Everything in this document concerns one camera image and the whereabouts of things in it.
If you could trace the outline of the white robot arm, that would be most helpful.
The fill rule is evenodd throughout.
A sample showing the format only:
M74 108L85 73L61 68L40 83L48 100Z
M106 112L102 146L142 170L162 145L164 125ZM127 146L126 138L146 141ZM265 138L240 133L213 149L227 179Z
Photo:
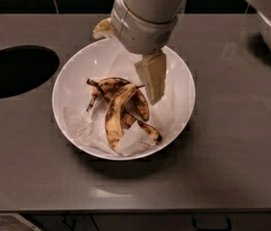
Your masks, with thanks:
M114 0L111 15L95 26L93 36L116 38L142 57L135 68L151 102L165 93L162 48L178 22L182 4L192 13L241 13L252 7L271 21L271 0Z

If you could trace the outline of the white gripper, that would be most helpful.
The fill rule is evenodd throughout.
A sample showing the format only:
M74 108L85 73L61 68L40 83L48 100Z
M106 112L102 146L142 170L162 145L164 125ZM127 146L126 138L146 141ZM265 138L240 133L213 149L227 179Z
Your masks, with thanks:
M135 71L151 104L164 96L166 55L159 50L177 23L176 8L175 0L114 0L111 17L93 30L95 39L116 36L129 52L143 55Z

